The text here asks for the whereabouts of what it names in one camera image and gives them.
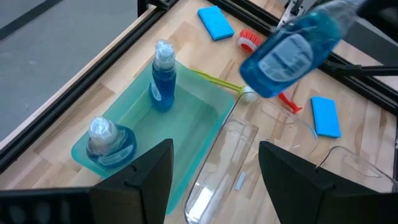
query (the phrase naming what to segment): bottle cap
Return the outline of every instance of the bottle cap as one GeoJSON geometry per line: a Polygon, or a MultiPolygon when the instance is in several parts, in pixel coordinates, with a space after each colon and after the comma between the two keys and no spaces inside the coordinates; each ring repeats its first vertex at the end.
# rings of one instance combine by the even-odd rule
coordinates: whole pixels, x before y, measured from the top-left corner
{"type": "Polygon", "coordinates": [[[168,43],[166,40],[158,40],[155,47],[154,63],[158,68],[173,68],[175,65],[175,52],[173,45],[168,43]]]}
{"type": "Polygon", "coordinates": [[[91,122],[88,134],[95,146],[104,146],[116,139],[118,130],[111,121],[99,116],[91,122]]]}

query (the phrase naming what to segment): blue liquid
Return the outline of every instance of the blue liquid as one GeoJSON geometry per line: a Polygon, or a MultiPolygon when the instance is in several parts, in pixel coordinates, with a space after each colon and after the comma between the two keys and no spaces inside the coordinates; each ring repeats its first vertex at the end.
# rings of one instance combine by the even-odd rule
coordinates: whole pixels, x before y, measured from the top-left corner
{"type": "Polygon", "coordinates": [[[152,64],[152,77],[154,81],[149,85],[149,97],[154,108],[160,112],[167,112],[174,104],[174,91],[176,81],[175,67],[160,69],[152,64]]]}
{"type": "Polygon", "coordinates": [[[108,155],[97,155],[95,152],[95,145],[88,140],[86,153],[88,158],[97,163],[101,167],[115,168],[124,165],[125,162],[130,161],[137,149],[137,140],[133,131],[127,127],[115,124],[118,129],[118,137],[112,144],[109,145],[112,149],[108,155]]]}
{"type": "Polygon", "coordinates": [[[269,98],[276,96],[308,72],[318,67],[324,59],[327,58],[341,38],[342,35],[338,24],[326,13],[323,11],[310,12],[307,15],[297,18],[296,21],[286,23],[277,30],[276,33],[272,34],[245,62],[243,62],[240,68],[241,76],[244,81],[262,97],[269,98]],[[269,78],[269,74],[264,73],[260,69],[259,62],[279,43],[294,34],[300,34],[308,42],[309,46],[311,46],[312,53],[307,51],[303,52],[300,56],[305,58],[305,60],[310,60],[308,67],[303,67],[299,63],[288,65],[283,59],[280,59],[277,54],[288,55],[292,54],[293,51],[289,52],[289,47],[283,50],[278,49],[275,51],[275,56],[272,54],[274,57],[272,60],[278,63],[279,67],[277,71],[282,75],[279,77],[279,80],[276,80],[276,75],[274,75],[278,73],[276,72],[273,73],[273,79],[269,78]]]}

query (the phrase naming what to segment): clear bottle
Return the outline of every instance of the clear bottle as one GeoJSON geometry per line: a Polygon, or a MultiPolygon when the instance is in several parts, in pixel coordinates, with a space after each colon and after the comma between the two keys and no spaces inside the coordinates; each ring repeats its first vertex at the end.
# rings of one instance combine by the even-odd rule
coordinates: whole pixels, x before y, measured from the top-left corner
{"type": "Polygon", "coordinates": [[[331,1],[286,22],[243,62],[242,78],[262,97],[276,96],[327,58],[363,1],[331,1]]]}
{"type": "Polygon", "coordinates": [[[90,138],[86,148],[87,156],[102,167],[124,165],[136,153],[134,132],[103,117],[96,117],[91,122],[88,134],[90,138]]]}
{"type": "Polygon", "coordinates": [[[153,81],[149,85],[150,100],[158,111],[167,112],[174,103],[177,71],[173,45],[166,40],[158,40],[156,43],[152,77],[153,81]]]}

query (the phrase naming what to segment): wooden surface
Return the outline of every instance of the wooden surface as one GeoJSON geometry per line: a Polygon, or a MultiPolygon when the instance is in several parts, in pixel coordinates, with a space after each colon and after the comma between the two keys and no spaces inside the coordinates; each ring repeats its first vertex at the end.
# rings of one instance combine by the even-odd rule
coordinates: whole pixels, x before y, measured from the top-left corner
{"type": "MultiPolygon", "coordinates": [[[[258,0],[256,3],[278,17],[283,13],[283,7],[274,1],[258,0]]],[[[1,174],[0,189],[83,186],[94,185],[100,181],[99,176],[72,159],[71,147],[88,129],[90,121],[95,116],[103,114],[134,81],[140,71],[150,63],[157,39],[167,39],[173,43],[177,51],[177,60],[185,66],[219,76],[233,83],[244,84],[239,76],[238,68],[247,55],[236,45],[236,40],[239,31],[246,25],[226,15],[237,34],[230,39],[213,42],[197,16],[199,8],[210,5],[204,0],[185,0],[177,3],[7,171],[1,174]]],[[[360,51],[346,47],[345,43],[340,44],[337,50],[340,50],[339,54],[347,57],[348,60],[352,58],[370,60],[360,51]]],[[[94,61],[78,73],[77,77],[94,61]]],[[[320,137],[315,150],[303,152],[308,160],[314,163],[320,162],[331,147],[341,145],[392,175],[396,134],[395,116],[319,70],[307,75],[288,92],[299,106],[304,107],[298,116],[310,126],[313,126],[309,100],[311,96],[325,96],[336,101],[342,138],[320,137]]],[[[270,101],[282,105],[277,98],[270,101]]],[[[303,134],[301,129],[281,129],[276,124],[270,126],[268,120],[264,120],[262,106],[259,107],[259,105],[262,105],[260,101],[250,106],[240,106],[234,111],[234,118],[254,123],[258,127],[253,145],[249,147],[248,156],[244,158],[242,166],[242,169],[254,168],[248,171],[250,176],[244,182],[244,187],[250,186],[250,188],[242,188],[239,192],[232,190],[226,198],[229,209],[218,216],[214,223],[221,223],[219,218],[223,217],[228,218],[230,223],[277,223],[275,211],[266,194],[259,170],[256,168],[256,144],[261,139],[272,138],[277,144],[284,145],[289,142],[288,148],[291,148],[298,145],[298,142],[304,144],[311,140],[311,136],[303,134]],[[247,211],[248,214],[231,218],[232,211],[247,211]]],[[[273,116],[279,119],[278,115],[279,113],[275,112],[273,116]]],[[[223,138],[223,142],[229,142],[228,138],[223,138]]],[[[212,162],[212,160],[215,161],[216,158],[210,156],[209,161],[212,162]]],[[[167,216],[166,222],[185,222],[182,203],[173,214],[167,216]]]]}

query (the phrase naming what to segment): gray floor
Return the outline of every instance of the gray floor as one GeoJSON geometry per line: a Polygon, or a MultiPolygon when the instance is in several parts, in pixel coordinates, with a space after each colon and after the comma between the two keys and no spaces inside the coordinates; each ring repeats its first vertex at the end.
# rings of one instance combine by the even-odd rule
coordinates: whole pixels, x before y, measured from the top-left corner
{"type": "MultiPolygon", "coordinates": [[[[0,27],[43,0],[1,0],[0,27]]],[[[136,0],[63,0],[0,42],[0,140],[137,17],[136,0]]]]}

